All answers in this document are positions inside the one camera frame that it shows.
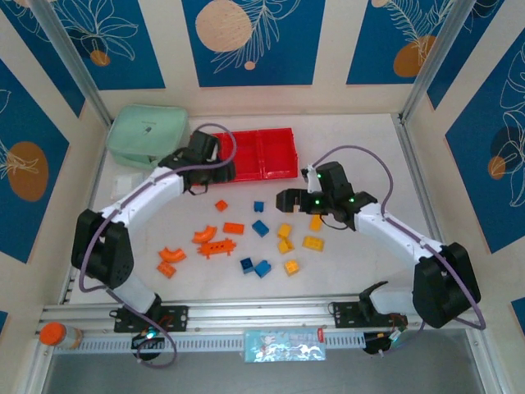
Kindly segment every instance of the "mint green bag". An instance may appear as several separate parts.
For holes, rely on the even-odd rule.
[[[113,122],[106,147],[119,164],[153,169],[177,149],[186,131],[188,113],[183,108],[131,104]]]

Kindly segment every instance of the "orange block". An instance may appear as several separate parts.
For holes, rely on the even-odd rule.
[[[219,211],[224,211],[226,208],[228,208],[228,204],[226,203],[226,201],[224,199],[222,199],[221,201],[217,201],[215,203],[215,208],[217,208]]]
[[[172,252],[168,248],[164,248],[158,252],[158,255],[167,263],[178,263],[186,258],[186,253],[184,253],[182,249],[177,249]]]
[[[206,226],[204,231],[195,232],[194,239],[192,240],[195,244],[203,244],[204,242],[210,241],[217,233],[216,227]]]
[[[176,269],[175,267],[173,267],[172,265],[170,265],[169,263],[163,261],[161,262],[158,266],[157,266],[157,270],[162,274],[164,275],[165,277],[167,277],[168,279],[171,279],[171,277],[173,276],[173,274],[176,272]]]
[[[203,244],[197,249],[197,251],[200,254],[206,256],[206,259],[209,259],[211,254],[228,253],[228,255],[230,255],[230,252],[233,251],[236,246],[237,244],[234,241],[226,238],[223,241],[208,242]]]
[[[222,232],[227,232],[230,234],[239,234],[242,236],[244,234],[244,224],[240,223],[224,223]]]

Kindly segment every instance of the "blue block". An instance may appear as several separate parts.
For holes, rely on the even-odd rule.
[[[268,264],[268,261],[266,260],[263,260],[261,263],[255,266],[255,273],[257,273],[259,277],[264,277],[271,270],[272,270],[272,266]]]
[[[254,270],[251,258],[240,260],[240,265],[242,266],[244,273],[251,273]]]
[[[262,201],[255,201],[253,203],[253,210],[255,212],[262,212],[262,211],[264,211],[264,203]]]
[[[260,220],[257,220],[254,224],[252,224],[252,228],[261,236],[261,238],[270,232],[270,229],[266,226],[266,224]]]

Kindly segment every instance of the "red plastic tray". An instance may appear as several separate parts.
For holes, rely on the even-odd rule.
[[[230,156],[231,138],[215,134],[221,141],[219,158]],[[234,131],[237,154],[234,158],[237,176],[233,182],[296,178],[297,152],[292,129]]]

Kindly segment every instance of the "small bottle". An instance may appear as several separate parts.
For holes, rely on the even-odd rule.
[[[46,324],[40,331],[40,341],[44,345],[76,349],[82,342],[82,331],[72,326],[53,322]]]

